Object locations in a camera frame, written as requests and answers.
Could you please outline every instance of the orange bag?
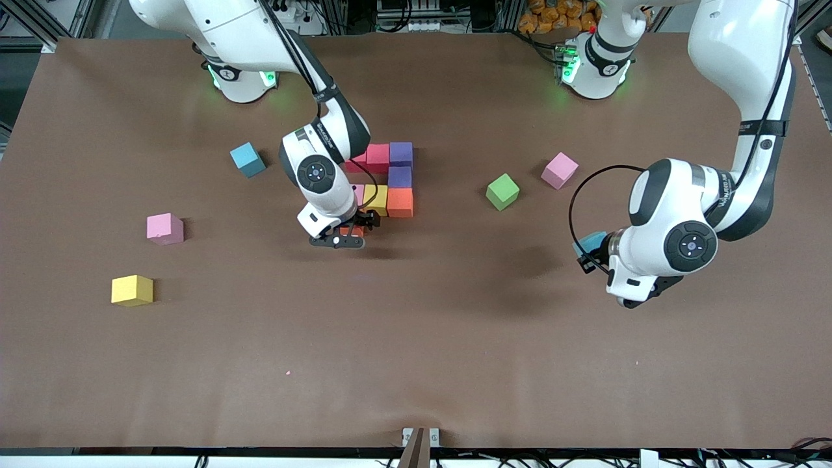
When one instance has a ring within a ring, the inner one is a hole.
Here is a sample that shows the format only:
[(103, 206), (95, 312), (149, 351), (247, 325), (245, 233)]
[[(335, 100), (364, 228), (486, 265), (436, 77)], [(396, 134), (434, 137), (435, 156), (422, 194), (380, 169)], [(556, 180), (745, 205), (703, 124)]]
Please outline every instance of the orange bag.
[(550, 22), (537, 22), (537, 29), (534, 31), (537, 34), (543, 34), (545, 32), (549, 32), (552, 30), (552, 24)]
[(546, 7), (546, 0), (528, 0), (528, 9), (538, 15)]
[(592, 13), (583, 13), (581, 15), (581, 31), (589, 31), (593, 26), (597, 26), (597, 23), (595, 23), (595, 17), (592, 16)]
[(560, 29), (560, 28), (566, 27), (566, 26), (567, 26), (567, 17), (565, 15), (561, 15), (561, 16), (557, 17), (557, 19), (555, 20), (555, 23), (552, 25), (552, 28), (553, 29)]
[(546, 8), (544, 8), (544, 9), (543, 9), (543, 11), (540, 13), (540, 21), (545, 21), (545, 22), (555, 22), (555, 20), (556, 20), (556, 19), (557, 19), (557, 17), (559, 17), (559, 16), (560, 16), (560, 15), (558, 15), (558, 14), (557, 14), (557, 8), (554, 8), (554, 7), (546, 7)]
[(576, 0), (567, 0), (567, 16), (573, 19), (578, 19), (583, 13), (583, 3)]
[(531, 34), (535, 29), (537, 29), (537, 16), (526, 13), (520, 17), (520, 23), (518, 23), (519, 32)]

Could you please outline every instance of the black control button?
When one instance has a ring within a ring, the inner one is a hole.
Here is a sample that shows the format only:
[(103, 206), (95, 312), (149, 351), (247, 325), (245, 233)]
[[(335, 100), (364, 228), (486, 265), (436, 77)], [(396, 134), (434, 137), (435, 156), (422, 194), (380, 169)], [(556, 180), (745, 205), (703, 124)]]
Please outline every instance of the black control button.
[(711, 234), (711, 229), (700, 222), (686, 222), (685, 231), (696, 232), (702, 236), (709, 236)]
[(705, 266), (716, 253), (716, 234), (701, 222), (674, 226), (665, 238), (665, 258), (677, 271), (690, 272)]
[(335, 164), (326, 156), (314, 154), (298, 165), (298, 184), (314, 193), (326, 193), (335, 181)]
[(674, 227), (670, 234), (667, 235), (667, 242), (671, 244), (678, 244), (681, 242), (681, 239), (684, 236), (685, 233), (682, 231), (682, 229)]
[(708, 245), (705, 249), (705, 253), (702, 254), (702, 261), (705, 263), (711, 261), (714, 254), (716, 254), (716, 238), (708, 239)]
[(682, 237), (679, 252), (687, 259), (699, 258), (705, 253), (707, 240), (700, 234), (688, 234)]

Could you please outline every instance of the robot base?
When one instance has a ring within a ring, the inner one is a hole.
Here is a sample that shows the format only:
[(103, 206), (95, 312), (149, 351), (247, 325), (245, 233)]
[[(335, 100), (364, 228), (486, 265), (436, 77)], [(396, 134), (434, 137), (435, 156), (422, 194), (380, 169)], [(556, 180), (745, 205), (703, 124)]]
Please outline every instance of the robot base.
[(567, 46), (573, 46), (577, 50), (576, 62), (569, 67), (557, 67), (555, 73), (563, 84), (574, 89), (579, 95), (588, 99), (603, 99), (612, 95), (616, 88), (626, 78), (626, 70), (630, 62), (621, 69), (614, 71), (610, 76), (603, 76), (587, 59), (587, 41), (592, 37), (589, 32), (582, 32), (577, 37), (569, 39)]
[(271, 88), (277, 87), (277, 72), (247, 72), (241, 70), (234, 81), (226, 81), (222, 77), (225, 70), (220, 70), (220, 76), (214, 72), (214, 86), (219, 89), (225, 97), (232, 102), (246, 104), (260, 99)]

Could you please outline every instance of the cable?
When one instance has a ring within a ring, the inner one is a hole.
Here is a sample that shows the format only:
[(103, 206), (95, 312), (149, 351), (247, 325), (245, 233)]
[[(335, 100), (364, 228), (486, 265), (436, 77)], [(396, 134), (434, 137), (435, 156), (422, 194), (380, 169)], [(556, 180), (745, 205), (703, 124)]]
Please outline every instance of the cable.
[(555, 46), (553, 46), (552, 44), (546, 44), (545, 42), (537, 42), (537, 41), (534, 41), (534, 40), (532, 40), (530, 37), (523, 36), (520, 32), (515, 31), (514, 29), (498, 29), (497, 31), (494, 31), (494, 32), (496, 32), (496, 33), (498, 33), (498, 34), (499, 34), (499, 33), (505, 33), (505, 32), (507, 32), (507, 33), (512, 34), (512, 35), (513, 35), (514, 37), (516, 37), (517, 39), (520, 39), (521, 41), (525, 42), (526, 44), (529, 44), (529, 45), (537, 45), (537, 46), (538, 46), (538, 47), (540, 47), (541, 49), (552, 49), (552, 50), (555, 50)]
[[(295, 65), (295, 68), (298, 69), (298, 74), (304, 79), (304, 81), (306, 81), (306, 84), (309, 85), (312, 94), (317, 94), (318, 90), (315, 87), (309, 69), (306, 67), (306, 62), (304, 62), (303, 56), (300, 55), (300, 52), (298, 52), (298, 49), (292, 41), (289, 33), (286, 31), (286, 28), (283, 27), (283, 24), (277, 19), (277, 15), (275, 15), (275, 12), (272, 11), (271, 7), (267, 3), (267, 0), (258, 0), (258, 3), (260, 4), (260, 7), (265, 10), (265, 14), (269, 17), (269, 20), (271, 20), (272, 26), (275, 27), (278, 37), (280, 37), (283, 46), (286, 47), (286, 51), (292, 59), (292, 63)], [(320, 103), (318, 103), (318, 117), (320, 117)]]
[(553, 46), (552, 44), (545, 44), (543, 42), (537, 42), (534, 39), (532, 39), (531, 34), (528, 34), (527, 36), (523, 36), (520, 32), (517, 32), (513, 29), (499, 29), (496, 32), (507, 32), (509, 34), (512, 34), (514, 37), (516, 37), (516, 38), (520, 39), (521, 41), (525, 42), (526, 44), (529, 44), (530, 46), (532, 46), (534, 48), (534, 51), (537, 52), (537, 55), (539, 55), (540, 58), (542, 58), (543, 60), (545, 60), (545, 61), (547, 61), (551, 64), (554, 64), (554, 65), (568, 65), (569, 64), (569, 62), (567, 62), (565, 60), (555, 60), (553, 58), (547, 57), (541, 49), (555, 50), (555, 46)]
[(581, 254), (583, 254), (583, 256), (585, 256), (593, 264), (595, 264), (595, 266), (599, 270), (606, 273), (607, 276), (610, 275), (610, 271), (607, 270), (606, 268), (604, 268), (603, 266), (601, 266), (601, 264), (598, 263), (598, 261), (596, 261), (594, 258), (592, 258), (592, 256), (590, 256), (589, 253), (587, 253), (587, 251), (583, 250), (583, 246), (581, 245), (581, 243), (579, 241), (577, 241), (577, 236), (575, 235), (575, 226), (572, 224), (572, 207), (575, 205), (575, 198), (577, 198), (577, 194), (581, 192), (581, 189), (583, 188), (583, 186), (585, 186), (587, 184), (587, 182), (591, 181), (595, 176), (597, 176), (599, 174), (603, 174), (604, 172), (607, 172), (607, 171), (611, 171), (613, 169), (630, 169), (631, 171), (636, 171), (636, 172), (644, 172), (645, 171), (641, 167), (630, 166), (630, 165), (627, 165), (627, 164), (614, 164), (612, 166), (604, 167), (603, 169), (598, 169), (597, 171), (590, 174), (589, 177), (585, 178), (583, 180), (583, 182), (581, 182), (581, 185), (577, 186), (577, 188), (575, 189), (575, 193), (572, 194), (572, 200), (569, 201), (569, 233), (572, 234), (572, 240), (575, 241), (575, 245), (577, 246), (578, 250), (581, 251)]
[(0, 31), (3, 30), (4, 27), (8, 24), (8, 19), (12, 17), (8, 13), (4, 12), (2, 8), (0, 8), (0, 21), (2, 21), (2, 25), (0, 25)]
[(771, 108), (774, 106), (775, 99), (777, 98), (777, 93), (780, 90), (780, 84), (783, 82), (783, 75), (785, 75), (785, 65), (789, 62), (789, 52), (791, 52), (791, 43), (795, 40), (798, 10), (799, 9), (797, 8), (797, 5), (795, 5), (791, 13), (792, 28), (789, 30), (788, 39), (785, 44), (785, 51), (783, 53), (783, 60), (780, 62), (780, 70), (777, 72), (775, 86), (774, 89), (771, 90), (771, 97), (769, 98), (768, 104), (765, 105), (765, 112), (763, 112), (763, 116), (760, 119), (760, 125), (757, 127), (757, 132), (754, 135), (754, 141), (751, 143), (751, 150), (749, 151), (748, 159), (745, 160), (745, 165), (743, 166), (742, 172), (740, 173), (740, 178), (737, 179), (737, 187), (739, 187), (742, 181), (745, 180), (745, 174), (748, 173), (748, 170), (751, 167), (751, 158), (754, 157), (754, 152), (757, 149), (757, 143), (760, 142), (760, 135), (763, 131), (763, 122), (769, 119), (769, 112), (771, 112)]
[(399, 32), (404, 29), (408, 23), (410, 22), (411, 15), (414, 12), (414, 5), (412, 0), (403, 0), (407, 3), (402, 6), (402, 17), (399, 19), (399, 23), (393, 27), (393, 29), (384, 29), (383, 27), (378, 27), (379, 31), (381, 32)]
[(364, 202), (363, 205), (359, 206), (359, 209), (361, 209), (372, 203), (373, 200), (375, 200), (375, 196), (379, 194), (379, 183), (375, 181), (375, 176), (371, 174), (366, 167), (364, 167), (364, 164), (361, 164), (358, 161), (353, 161), (353, 164), (358, 166), (359, 169), (361, 169), (362, 171), (364, 171), (364, 173), (369, 176), (369, 180), (373, 181), (373, 196), (371, 196), (368, 201)]
[(832, 439), (830, 439), (829, 437), (816, 437), (816, 438), (811, 439), (809, 441), (806, 441), (806, 442), (804, 442), (800, 445), (791, 447), (791, 450), (798, 451), (798, 450), (804, 449), (808, 446), (813, 446), (814, 444), (817, 444), (817, 443), (820, 443), (820, 442), (832, 442)]
[(320, 19), (326, 21), (326, 24), (328, 26), (328, 28), (327, 28), (328, 29), (328, 34), (330, 36), (333, 35), (332, 29), (331, 29), (333, 26), (342, 27), (345, 32), (347, 31), (347, 29), (349, 29), (349, 26), (347, 26), (346, 24), (341, 24), (337, 21), (330, 21), (329, 18), (327, 18), (326, 15), (324, 15), (324, 12), (320, 10), (320, 7), (318, 6), (317, 2), (310, 2), (310, 0), (306, 0), (306, 6), (307, 7), (310, 5), (310, 3), (312, 3), (312, 8), (314, 9), (314, 11), (316, 13), (318, 13), (318, 16), (320, 17)]

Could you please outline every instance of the stack of cubes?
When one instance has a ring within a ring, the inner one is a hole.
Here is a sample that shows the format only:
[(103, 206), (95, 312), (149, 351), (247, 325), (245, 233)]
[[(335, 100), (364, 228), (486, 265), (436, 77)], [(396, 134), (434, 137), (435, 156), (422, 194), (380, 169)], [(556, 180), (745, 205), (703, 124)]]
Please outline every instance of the stack of cubes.
[[(372, 184), (354, 184), (356, 199), (364, 210), (375, 210), (382, 217), (413, 217), (414, 189), (412, 142), (373, 144), (367, 152), (344, 164), (349, 173), (364, 173), (355, 163), (364, 166), (374, 176), (387, 175), (387, 184), (379, 184), (378, 191)], [(342, 227), (341, 234), (348, 235), (349, 228)], [(352, 236), (363, 236), (363, 230), (354, 227)]]

